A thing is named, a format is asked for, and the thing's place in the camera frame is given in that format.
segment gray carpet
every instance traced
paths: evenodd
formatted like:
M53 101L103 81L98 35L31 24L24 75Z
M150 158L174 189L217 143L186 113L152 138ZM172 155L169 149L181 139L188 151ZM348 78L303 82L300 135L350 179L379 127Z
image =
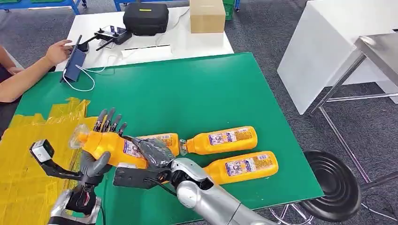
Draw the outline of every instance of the gray carpet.
M169 7L186 6L186 1L168 3ZM225 31L234 51L253 52L271 90L286 116L298 142L304 150L325 150L345 161L360 178L358 171L333 135L326 120L318 112L314 117L300 116L293 105L276 69L305 7L306 0L242 0L241 10L234 20L226 22ZM82 14L113 12L110 0L88 0ZM0 11L0 44L24 66L31 65L45 54L47 47L65 39L72 25L71 9ZM336 96L375 94L382 91L375 83L345 86ZM371 179L398 170L398 105L389 99L370 99L330 103L325 106L345 140L357 154ZM364 195L378 194L398 209L398 181L369 190ZM369 197L369 206L379 211L387 208L380 197ZM258 211L273 219L267 209ZM299 216L289 213L287 220L299 222ZM204 221L193 224L205 224ZM332 224L318 219L312 224ZM361 208L353 218L341 224L374 225L396 222Z

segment green tabletop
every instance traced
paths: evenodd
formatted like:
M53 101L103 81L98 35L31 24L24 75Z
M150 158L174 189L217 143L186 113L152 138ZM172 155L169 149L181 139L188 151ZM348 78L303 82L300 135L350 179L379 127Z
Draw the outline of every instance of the green tabletop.
M189 139L202 132L253 126L253 150L187 157L200 166L256 151L274 152L279 171L269 177L223 185L251 209L316 198L323 192L251 53L169 60L110 67L93 74L95 89L72 90L50 73L24 94L16 113L48 116L51 105L68 97L91 100L87 116L116 107L128 122L126 135L178 133ZM77 88L92 83L83 73ZM168 225L200 219L160 187L114 187L114 169L96 193L103 198L107 224ZM102 224L101 217L97 224Z

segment yellow plastic film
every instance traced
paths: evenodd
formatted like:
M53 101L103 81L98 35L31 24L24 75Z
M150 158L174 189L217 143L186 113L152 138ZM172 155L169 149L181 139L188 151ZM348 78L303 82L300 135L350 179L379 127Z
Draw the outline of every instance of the yellow plastic film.
M53 105L47 120L41 114L13 117L0 141L0 225L46 224L59 194L77 184L47 176L29 148L47 139L55 150L54 162L77 171L81 150L70 149L68 140L78 124L93 128L97 118L85 117L89 103L70 97L67 103Z

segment white desk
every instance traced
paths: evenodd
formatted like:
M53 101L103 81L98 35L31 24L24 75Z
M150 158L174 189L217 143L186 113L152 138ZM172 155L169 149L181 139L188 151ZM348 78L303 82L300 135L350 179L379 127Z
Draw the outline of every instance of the white desk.
M172 28L180 15L189 7L169 8L168 29ZM94 32L107 25L125 27L123 24L124 12L100 13L90 15L77 15L70 29L68 39L77 41L79 35L83 35L81 43L93 37ZM83 68L99 68L115 65L126 65L139 62L192 58L209 55L221 55L234 53L227 36L224 33L191 34L189 12L180 18L178 25L172 30L166 31L159 39L158 45L170 45L170 47L156 47L133 50L122 57L122 50L128 48L140 48L154 46L161 34L153 37L133 36L122 45L115 45L112 49L103 48L98 52L99 40L89 43L90 50L84 61ZM56 71L65 68L66 61L60 63Z
M361 35L393 33L397 0L312 0L301 16L278 68L298 112L303 114L324 87L332 86L357 57ZM369 59L344 84L376 82L386 93L395 86Z

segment stool seat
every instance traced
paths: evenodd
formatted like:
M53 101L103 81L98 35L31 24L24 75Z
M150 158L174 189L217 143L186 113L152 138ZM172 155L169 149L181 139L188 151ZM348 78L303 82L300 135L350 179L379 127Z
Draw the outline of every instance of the stool seat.
M305 151L304 155L325 196L302 201L300 205L314 217L329 222L342 222L355 215L362 199L360 186L351 169L324 151Z

